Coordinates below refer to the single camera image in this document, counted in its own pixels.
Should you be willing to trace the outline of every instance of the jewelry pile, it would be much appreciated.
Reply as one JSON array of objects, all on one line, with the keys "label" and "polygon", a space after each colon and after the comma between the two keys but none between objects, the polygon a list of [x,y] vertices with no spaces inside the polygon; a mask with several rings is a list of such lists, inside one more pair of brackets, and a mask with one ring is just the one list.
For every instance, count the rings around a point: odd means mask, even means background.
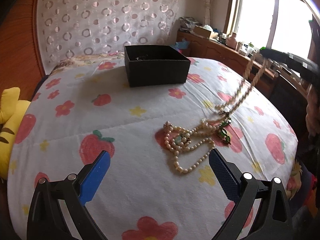
[{"label": "jewelry pile", "polygon": [[[175,166],[176,170],[178,170],[180,173],[189,173],[196,169],[201,162],[203,162],[210,154],[210,151],[215,148],[214,141],[212,140],[211,136],[216,134],[219,138],[222,139],[222,141],[226,144],[231,144],[230,137],[227,134],[227,131],[224,129],[224,127],[228,126],[231,123],[230,115],[242,104],[242,102],[247,98],[249,93],[252,91],[253,87],[257,84],[260,77],[263,75],[263,72],[267,66],[267,60],[263,61],[263,66],[259,69],[258,73],[253,78],[250,87],[247,89],[247,91],[242,95],[241,98],[231,107],[231,109],[226,112],[224,111],[224,108],[227,105],[231,105],[236,101],[236,98],[239,96],[245,81],[248,79],[248,76],[251,72],[252,66],[254,62],[254,57],[251,58],[251,61],[248,63],[246,70],[243,75],[243,80],[241,81],[241,84],[239,85],[237,91],[235,92],[234,96],[227,102],[225,102],[223,105],[216,105],[214,108],[218,111],[219,115],[222,115],[222,117],[218,118],[217,120],[207,120],[202,119],[199,126],[196,128],[193,128],[191,130],[182,128],[180,126],[174,126],[170,122],[166,122],[163,125],[163,129],[165,132],[164,136],[164,144],[174,154],[174,160],[173,165]],[[178,132],[179,134],[169,139],[172,132]],[[198,143],[191,146],[191,135],[202,137]],[[202,144],[208,143],[209,144],[209,151],[206,152],[203,156],[201,156],[192,166],[189,168],[182,168],[178,162],[179,154],[182,154],[183,152],[190,152],[196,150],[198,147],[200,147]]]}]

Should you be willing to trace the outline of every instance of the cardboard box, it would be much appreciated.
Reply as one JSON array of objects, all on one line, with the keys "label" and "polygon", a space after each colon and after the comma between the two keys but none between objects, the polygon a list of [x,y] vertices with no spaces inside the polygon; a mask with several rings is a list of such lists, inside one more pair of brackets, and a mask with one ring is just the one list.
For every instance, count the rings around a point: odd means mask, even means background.
[{"label": "cardboard box", "polygon": [[185,83],[190,60],[165,45],[124,47],[124,64],[130,87]]},{"label": "cardboard box", "polygon": [[210,39],[214,39],[218,36],[218,33],[208,31],[207,29],[200,27],[200,26],[196,26],[193,29],[193,32],[197,35],[204,37],[204,38],[210,38]]}]

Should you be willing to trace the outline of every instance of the person's hand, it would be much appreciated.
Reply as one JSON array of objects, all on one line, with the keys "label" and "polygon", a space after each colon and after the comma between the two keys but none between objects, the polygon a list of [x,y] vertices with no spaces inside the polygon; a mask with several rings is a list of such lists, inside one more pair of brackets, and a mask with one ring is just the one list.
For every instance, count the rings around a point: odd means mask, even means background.
[{"label": "person's hand", "polygon": [[316,89],[311,85],[308,96],[307,96],[307,116],[306,123],[309,134],[315,136],[320,133],[320,111],[317,106],[318,95]]}]

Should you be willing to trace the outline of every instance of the floral blanket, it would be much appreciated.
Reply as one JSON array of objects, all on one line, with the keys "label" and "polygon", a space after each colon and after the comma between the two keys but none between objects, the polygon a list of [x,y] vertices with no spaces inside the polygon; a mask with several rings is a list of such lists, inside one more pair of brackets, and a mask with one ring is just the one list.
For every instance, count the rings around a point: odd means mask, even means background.
[{"label": "floral blanket", "polygon": [[[110,240],[212,239],[234,203],[220,187],[208,160],[186,175],[174,169],[164,145],[166,121],[185,128],[216,119],[213,104],[227,101],[241,77],[214,60],[190,58],[185,84],[130,88],[122,53],[72,58],[44,82],[14,145],[8,202],[15,231],[26,239],[29,207],[41,177],[65,179],[107,150],[111,166],[86,207]],[[226,127],[231,145],[218,150],[257,179],[278,176],[287,185],[297,138],[282,115],[256,89]],[[189,167],[206,144],[179,159]],[[79,238],[60,202],[67,224]],[[252,225],[252,208],[241,236]]]}]

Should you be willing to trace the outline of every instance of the pearl necklace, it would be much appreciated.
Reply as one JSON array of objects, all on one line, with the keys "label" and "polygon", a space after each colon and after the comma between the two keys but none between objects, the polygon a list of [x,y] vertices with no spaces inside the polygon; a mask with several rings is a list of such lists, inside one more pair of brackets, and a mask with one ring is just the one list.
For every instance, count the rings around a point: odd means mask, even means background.
[{"label": "pearl necklace", "polygon": [[[175,166],[176,170],[178,170],[180,173],[189,173],[193,170],[195,170],[200,163],[202,163],[206,158],[208,158],[210,151],[215,148],[214,141],[210,138],[212,135],[216,134],[219,129],[222,127],[221,121],[227,122],[229,116],[243,103],[243,101],[247,98],[249,93],[252,91],[253,87],[257,84],[260,77],[263,75],[263,72],[267,66],[267,60],[263,61],[262,68],[259,69],[258,73],[253,78],[250,87],[247,89],[247,91],[242,95],[242,97],[231,107],[229,112],[225,112],[224,108],[227,105],[230,105],[236,101],[236,98],[239,96],[241,89],[243,88],[245,81],[248,79],[248,76],[251,72],[252,66],[253,66],[254,57],[251,58],[251,61],[248,63],[246,70],[243,74],[243,79],[241,81],[241,84],[239,85],[237,91],[235,92],[234,96],[225,102],[223,105],[216,105],[214,108],[219,111],[220,115],[224,115],[216,120],[207,120],[202,119],[201,124],[191,130],[187,130],[185,128],[182,128],[180,126],[174,126],[170,122],[166,122],[163,125],[163,129],[165,132],[164,136],[164,144],[174,154],[173,158],[173,165]],[[176,135],[174,138],[169,140],[171,133],[173,131],[178,132],[179,134]],[[200,140],[197,144],[190,146],[191,139],[190,136],[199,136],[203,137],[202,140]],[[183,152],[190,152],[196,150],[198,147],[200,147],[202,144],[208,143],[209,144],[209,151],[206,152],[204,155],[202,155],[192,166],[189,168],[182,168],[178,162],[179,155]]]}]

